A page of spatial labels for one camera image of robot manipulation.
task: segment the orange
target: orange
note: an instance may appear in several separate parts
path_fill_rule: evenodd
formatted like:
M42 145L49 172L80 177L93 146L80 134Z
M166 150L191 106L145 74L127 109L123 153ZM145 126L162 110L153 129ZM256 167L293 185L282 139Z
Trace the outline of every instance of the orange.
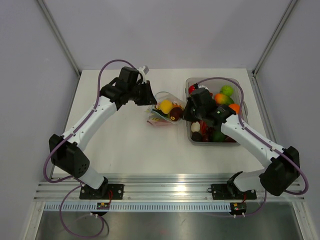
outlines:
M236 114L239 114L240 106L238 104L232 103L229 105L229 108L233 109L236 112Z

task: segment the black mounting bracket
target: black mounting bracket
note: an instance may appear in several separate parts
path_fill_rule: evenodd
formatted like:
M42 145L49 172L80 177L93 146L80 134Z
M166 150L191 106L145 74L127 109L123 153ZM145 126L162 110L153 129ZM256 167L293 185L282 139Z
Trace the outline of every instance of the black mounting bracket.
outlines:
M128 101L134 101L138 106L156 105L150 82L138 80L141 73L131 67L123 67L119 77L114 78L109 84L103 86L99 92L100 96L110 99L110 102L115 103L116 109L125 105Z
M257 194L255 190L249 190L245 192L239 191L233 196L229 192L226 183L212 184L211 188L208 188L208 192L212 194L213 200L243 200L244 198L246 198L247 200L257 199Z
M79 199L81 200L109 200L109 191L112 192L112 200L122 200L125 186L123 184L107 184L105 191L101 194L99 189L85 185L81 187Z

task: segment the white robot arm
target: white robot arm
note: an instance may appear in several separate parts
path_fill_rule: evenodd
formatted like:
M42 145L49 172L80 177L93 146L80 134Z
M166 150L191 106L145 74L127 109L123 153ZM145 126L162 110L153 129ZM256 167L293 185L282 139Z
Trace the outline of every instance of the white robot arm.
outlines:
M138 69L123 67L119 77L102 87L97 104L93 104L62 136L52 135L49 140L50 151L66 138L67 140L52 155L51 162L92 189L99 190L107 185L108 180L90 166L83 151L100 126L128 101L132 100L138 106L157 104L150 82L146 80L148 71L147 66Z
M194 90L188 98L183 119L190 122L204 121L209 127L237 141L254 155L264 169L237 172L218 191L225 199L241 199L248 190L267 190L280 196L300 175L282 155L300 167L299 152L272 142L252 129L227 105L217 106L207 89Z

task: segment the white enclosure wall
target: white enclosure wall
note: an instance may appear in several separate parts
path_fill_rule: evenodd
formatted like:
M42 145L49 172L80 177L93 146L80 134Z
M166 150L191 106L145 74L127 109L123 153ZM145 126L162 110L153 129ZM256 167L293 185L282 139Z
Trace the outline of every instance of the white enclosure wall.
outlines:
M45 2L82 70L118 58L152 69L253 69L289 0Z
M306 200L320 229L320 1L299 1L258 73L279 142L300 152L310 189Z
M0 232L17 240L77 77L34 0L0 0Z

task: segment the purple cable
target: purple cable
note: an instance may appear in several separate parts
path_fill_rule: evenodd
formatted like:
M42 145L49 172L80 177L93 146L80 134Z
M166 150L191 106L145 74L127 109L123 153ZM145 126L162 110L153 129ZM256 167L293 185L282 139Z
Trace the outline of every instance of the purple cable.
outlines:
M77 219L73 220L72 223L70 223L69 225L67 225L67 228L70 228L72 225L74 225L74 224L75 224L76 222L78 222L79 220L85 219L85 218L87 218L87 217L93 217L93 215L92 215L92 214L82 215L82 216L78 217ZM105 236L101 236L101 237L105 237L105 238L106 238L106 237L108 236L109 232L110 232L110 228L109 228L109 225L108 225L107 221L106 221L104 218L102 218L102 219L103 219L104 224L105 224L105 226L106 226L107 232L106 232ZM64 227L63 227L62 229L60 229L60 230L54 230L54 229L51 228L51 224L49 224L48 227L49 227L49 229L50 229L54 234L59 234L59 233L61 233L61 232L63 232L63 231L66 230Z
M105 70L105 68L109 65L109 64L112 64L114 62L122 62L122 63L126 63L128 64L130 67L132 67L133 69L135 69L135 67L128 61L126 60L122 60L122 59L115 59L115 60L112 60L112 61L109 61L107 62L100 70L99 72L99 76L98 76L98 91L97 91L97 94L96 94L96 100L95 100L95 104L94 104L94 109L96 109L97 105L98 105L98 102L99 102L99 96L100 96L100 82L101 82L101 75L102 75L102 72Z
M61 178L61 179L59 179L59 180L55 180L55 181L54 181L54 180L51 180L51 179L47 176L48 163L49 163L52 155L53 155L66 141L68 141L68 140L87 122L87 120L88 120L88 119L91 117L91 115L95 112L95 109L96 109L97 106L98 106L99 97L100 97L101 75L102 75L103 71L105 70L105 68L106 68L109 64L112 64L112 63L114 63L114 62L123 62L123 63L128 64L130 67L135 68L130 62L128 62L128 61L126 61L126 60L122 60L122 59L115 59L115 60L109 61L109 62L107 62L107 63L102 67L102 69L101 69L100 72L99 72L99 76L98 76L97 95L96 95L96 100L95 100L95 104L94 104L93 110L91 110L91 111L89 112L89 114L85 117L85 119L79 124L78 127L76 127L76 128L73 130L73 132L72 132L69 136L67 136L65 139L63 139L63 140L49 153L48 157L46 158L46 160L45 160L45 162L44 162L43 169L42 169L42 173L43 173L44 179L45 179L47 182L49 182L49 183L51 183L51 184L56 184L56 183L60 183L60 182L62 182L62 181L64 181L64 180L67 180L67 179L72 178L72 176L69 175L69 176L63 177L63 178ZM77 179L77 178L74 178L74 179L77 180L79 183L84 184L84 182L82 182L80 179ZM95 238L95 237L99 236L99 235L101 234L101 232L103 231L103 229L104 229L104 219L103 219L101 216L98 216L98 217L99 217L100 220L102 221L102 228L101 228L101 230L100 230L97 234L95 234L95 235L93 235L93 236L81 236L81 235L78 235L78 234L72 232L72 231L69 230L68 227L65 225L65 223L64 223L64 221L63 221L63 218L62 218L62 212L61 212L62 205L64 204L64 202L65 202L65 200L67 199L67 197L68 197L74 190L76 190L76 189L78 189L78 188L80 188L80 187L81 187L81 185L80 185L80 186L77 186L77 187L74 188L74 189L72 189L72 190L64 197L64 199L62 200L61 205L60 205L60 208L59 208L60 221L61 221L61 224L62 224L63 228L64 228L68 233L70 233L70 234L72 234L72 235L74 235L74 236L76 236L76 237L84 238L84 239Z
M101 75L102 75L102 72L105 70L105 68L109 65L109 64L112 64L114 62L122 62L122 63L126 63L128 64L130 67L132 67L133 69L135 68L130 62L126 61L126 60L122 60L122 59L115 59L115 60L112 60L112 61L109 61L107 62L100 70L99 72L99 76L98 76L98 91L97 91L97 95L96 95L96 100L95 100L95 104L94 104L94 107L93 107L93 110L91 110L89 112L89 114L85 117L85 119L79 124L78 127L76 127L74 130L73 130L73 134L71 133L69 136L67 136L65 139L63 139L53 150L52 152L50 152L50 154L48 155L48 157L46 158L45 162L44 162L44 165L43 165L43 169L42 169L42 173L43 173L43 176L44 176L44 179L51 183L51 184L56 184L56 183L60 183L64 180L67 180L67 179L70 179L72 178L71 175L69 176L66 176L64 178L61 178L59 180L51 180L48 176L47 176L47 167L48 167L48 163L52 157L52 155L67 141L69 140L86 122L87 120L91 117L91 115L95 112L95 109L97 108L98 106L98 103L99 103L99 97L100 97L100 82L101 82Z
M59 207L59 217L60 217L60 221L61 221L61 224L62 224L63 228L64 228L68 233L70 233L71 235L76 236L76 237L78 237L78 238L82 238L82 239L93 239L93 238L98 237L98 236L102 233L102 231L104 230L105 223L104 223L104 219L103 219L101 216L97 215L97 217L101 220L102 227L101 227L100 231L99 231L97 234L92 235L92 236L82 236L82 235L79 235L79 234L74 233L73 231L69 230L69 228L67 227L67 225L65 224L65 222L64 222L64 220L63 220L63 218L62 218L62 207L63 207L63 205L64 205L65 200L67 199L67 197L68 197L74 190L76 190L76 189L78 189L78 188L81 188L81 185L75 187L75 188L72 189L70 192L68 192L67 195L65 195L64 199L62 200L62 202L61 202L61 204L60 204L60 207Z
M240 109L239 109L239 114L238 114L238 118L239 118L239 122L242 126L243 129L245 129L248 133L250 133L252 136L254 136L257 140L259 140L261 143L263 143L265 146L267 146L268 148L272 149L272 146L267 143L266 141L264 141L261 137L259 137L258 135L256 135L254 132L252 132L250 129L246 128L245 125L244 125L244 122L242 121L242 106L244 104L244 91L242 89L242 87L234 80L232 79L229 79L229 78L226 78L226 77L209 77L209 78L206 78L206 79L203 79L203 80L200 80L197 82L197 84L200 84L200 83L203 83L203 82L206 82L208 80L216 80L216 79L222 79L222 80L226 80L228 82L231 82L233 84L235 84L239 89L240 89L240 92L241 92L241 101L240 101ZM279 150L275 149L274 150L277 154L279 154L281 157L283 157L285 160L287 160L299 173L300 175L302 176L303 180L304 180L304 190L302 190L301 192L293 192L293 191L288 191L288 190L285 190L284 192L287 193L287 194L292 194L292 195L303 195L305 194L308 189L309 189L309 182L308 182L308 179L306 177L306 175L304 174L304 172L300 169L300 167L298 167L290 158L288 158L286 155L284 155L282 152L280 152Z

